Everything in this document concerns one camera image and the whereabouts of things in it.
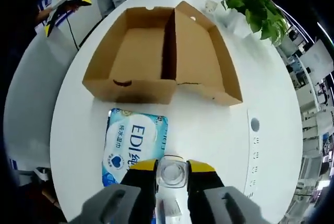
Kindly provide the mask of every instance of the cardboard box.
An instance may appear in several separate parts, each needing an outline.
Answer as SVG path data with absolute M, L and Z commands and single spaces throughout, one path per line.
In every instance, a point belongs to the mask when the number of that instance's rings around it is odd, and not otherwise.
M 223 105 L 242 102 L 218 28 L 186 2 L 125 10 L 103 37 L 82 83 L 103 101 L 168 104 L 182 86 Z

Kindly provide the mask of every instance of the green leaves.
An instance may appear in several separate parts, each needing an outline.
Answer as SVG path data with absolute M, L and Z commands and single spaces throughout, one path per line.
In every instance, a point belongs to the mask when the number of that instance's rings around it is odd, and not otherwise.
M 270 38 L 272 43 L 283 39 L 287 30 L 285 17 L 271 0 L 225 0 L 230 9 L 246 16 L 252 32 L 261 30 L 261 39 Z

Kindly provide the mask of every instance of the round table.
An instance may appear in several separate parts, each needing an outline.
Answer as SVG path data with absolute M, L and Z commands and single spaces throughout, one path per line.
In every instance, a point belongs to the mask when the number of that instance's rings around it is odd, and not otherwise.
M 285 214 L 301 166 L 302 123 L 288 71 L 269 40 L 240 39 L 218 25 L 244 101 L 232 107 L 181 88 L 169 105 L 101 102 L 81 83 L 95 49 L 126 8 L 175 7 L 181 1 L 203 10 L 206 0 L 127 0 L 97 26 L 73 60 L 57 98 L 50 143 L 54 186 L 67 220 L 103 188 L 101 162 L 111 108 L 167 116 L 166 153 L 212 165 L 222 182 L 256 202 L 268 221 L 277 223 Z M 250 115 L 260 121 L 259 138 L 249 129 Z M 190 223 L 186 197 L 178 202 L 183 223 Z

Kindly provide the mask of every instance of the heart logo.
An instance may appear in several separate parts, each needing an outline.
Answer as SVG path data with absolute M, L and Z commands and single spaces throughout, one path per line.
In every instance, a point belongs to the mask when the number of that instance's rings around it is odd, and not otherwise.
M 119 168 L 121 166 L 121 158 L 119 156 L 115 156 L 114 158 L 112 158 L 111 162 L 116 168 Z

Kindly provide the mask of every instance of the black cable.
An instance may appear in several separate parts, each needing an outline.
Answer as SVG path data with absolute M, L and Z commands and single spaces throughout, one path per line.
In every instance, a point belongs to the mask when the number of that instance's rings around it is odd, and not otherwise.
M 68 23 L 68 26 L 69 26 L 69 30 L 70 30 L 70 32 L 71 32 L 71 35 L 72 35 L 72 38 L 73 38 L 73 41 L 74 41 L 74 45 L 75 45 L 75 47 L 77 48 L 77 50 L 79 51 L 79 47 L 78 47 L 78 45 L 77 45 L 77 42 L 76 42 L 75 39 L 74 39 L 74 35 L 73 35 L 73 32 L 72 32 L 71 24 L 70 24 L 69 21 L 68 21 L 68 14 L 66 14 L 66 20 L 67 20 L 67 23 Z

